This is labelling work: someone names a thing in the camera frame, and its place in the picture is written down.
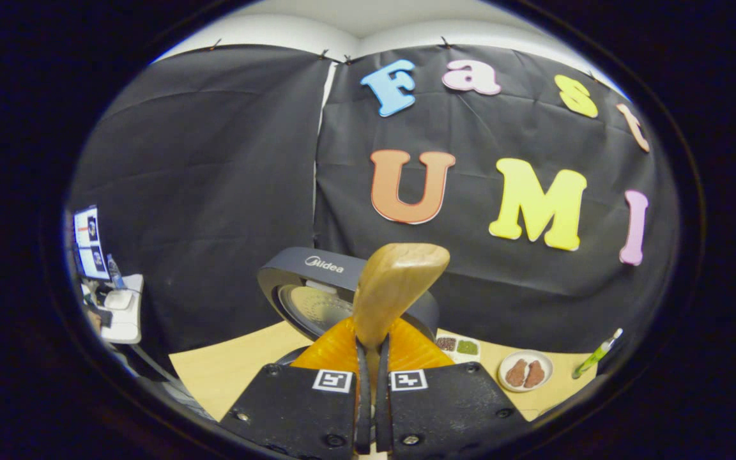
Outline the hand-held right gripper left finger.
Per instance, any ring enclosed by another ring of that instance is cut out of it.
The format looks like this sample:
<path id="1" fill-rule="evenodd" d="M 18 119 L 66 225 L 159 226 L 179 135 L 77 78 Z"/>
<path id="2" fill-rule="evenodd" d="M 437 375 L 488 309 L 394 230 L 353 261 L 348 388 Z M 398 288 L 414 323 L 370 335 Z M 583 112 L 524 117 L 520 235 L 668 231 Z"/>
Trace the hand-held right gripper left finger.
<path id="1" fill-rule="evenodd" d="M 257 370 L 221 426 L 292 458 L 353 458 L 371 448 L 365 350 L 350 318 Z"/>

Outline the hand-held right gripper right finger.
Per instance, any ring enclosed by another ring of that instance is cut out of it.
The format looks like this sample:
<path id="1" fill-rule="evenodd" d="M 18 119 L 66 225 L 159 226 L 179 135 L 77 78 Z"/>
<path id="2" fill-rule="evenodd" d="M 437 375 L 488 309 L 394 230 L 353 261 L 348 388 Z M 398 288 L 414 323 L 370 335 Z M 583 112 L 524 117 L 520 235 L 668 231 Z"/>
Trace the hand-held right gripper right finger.
<path id="1" fill-rule="evenodd" d="M 457 364 L 401 318 L 382 347 L 376 441 L 391 458 L 480 458 L 529 424 L 478 362 Z"/>

